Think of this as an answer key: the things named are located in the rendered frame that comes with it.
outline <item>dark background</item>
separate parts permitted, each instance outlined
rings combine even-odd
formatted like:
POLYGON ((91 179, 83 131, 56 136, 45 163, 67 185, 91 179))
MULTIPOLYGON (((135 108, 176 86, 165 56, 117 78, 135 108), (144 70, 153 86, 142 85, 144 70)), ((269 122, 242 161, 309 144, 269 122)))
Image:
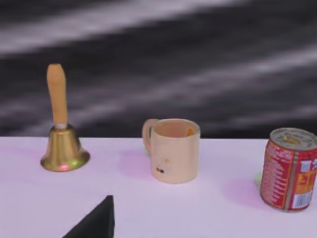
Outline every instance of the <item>dark background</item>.
POLYGON ((46 69, 67 76, 80 136, 140 137, 148 118, 204 138, 317 133, 317 1, 0 0, 0 135, 47 136, 46 69))

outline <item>white tabletop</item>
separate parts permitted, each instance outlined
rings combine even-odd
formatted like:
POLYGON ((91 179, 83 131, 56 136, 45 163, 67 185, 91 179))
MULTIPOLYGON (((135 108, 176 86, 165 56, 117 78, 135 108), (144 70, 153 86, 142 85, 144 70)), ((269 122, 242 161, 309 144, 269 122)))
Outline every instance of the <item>white tabletop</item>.
POLYGON ((198 176, 155 180, 141 139, 82 139, 92 158, 54 173, 39 164, 46 138, 0 138, 0 237, 59 238, 114 195, 115 238, 313 238, 317 197, 308 209, 268 207, 253 183, 266 140, 202 140, 198 176))

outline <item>coffee mug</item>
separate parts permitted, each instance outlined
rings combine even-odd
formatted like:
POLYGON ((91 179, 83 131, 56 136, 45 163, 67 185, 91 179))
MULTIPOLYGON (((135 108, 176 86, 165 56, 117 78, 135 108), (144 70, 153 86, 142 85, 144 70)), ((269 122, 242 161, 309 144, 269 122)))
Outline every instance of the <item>coffee mug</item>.
POLYGON ((165 183, 184 183, 198 171, 199 126, 186 119, 149 119, 142 128, 151 173, 165 183))

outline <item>can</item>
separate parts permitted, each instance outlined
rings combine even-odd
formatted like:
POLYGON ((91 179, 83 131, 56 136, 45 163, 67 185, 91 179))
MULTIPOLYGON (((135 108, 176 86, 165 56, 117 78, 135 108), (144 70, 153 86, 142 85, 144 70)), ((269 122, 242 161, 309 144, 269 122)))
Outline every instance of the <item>can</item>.
POLYGON ((287 212, 309 206, 317 171, 317 137, 305 130, 272 131, 265 150, 260 196, 287 212))

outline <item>mug rim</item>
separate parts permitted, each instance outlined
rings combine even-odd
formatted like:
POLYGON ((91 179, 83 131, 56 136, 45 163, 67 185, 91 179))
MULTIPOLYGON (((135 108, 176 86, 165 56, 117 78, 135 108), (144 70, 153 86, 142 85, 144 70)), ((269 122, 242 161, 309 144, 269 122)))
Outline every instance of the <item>mug rim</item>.
POLYGON ((195 136, 197 134, 200 134, 200 127, 197 123, 195 123, 194 121, 192 120, 188 120, 188 119, 183 119, 183 118, 166 118, 166 119, 161 119, 159 120, 158 122, 156 122, 153 126, 152 126, 152 130, 153 130, 153 133, 155 133, 156 135, 158 136, 161 136, 161 137, 164 137, 164 138, 173 138, 173 139, 183 139, 183 138, 188 138, 188 137, 191 137, 191 136, 195 136), (165 135, 161 135, 161 134, 158 134, 156 131, 154 131, 155 127, 158 126, 159 124, 161 123, 164 123, 166 121, 185 121, 185 122, 188 122, 190 124, 193 124, 197 130, 194 134, 192 135, 189 135, 189 136, 185 136, 185 137, 173 137, 173 136, 165 136, 165 135))

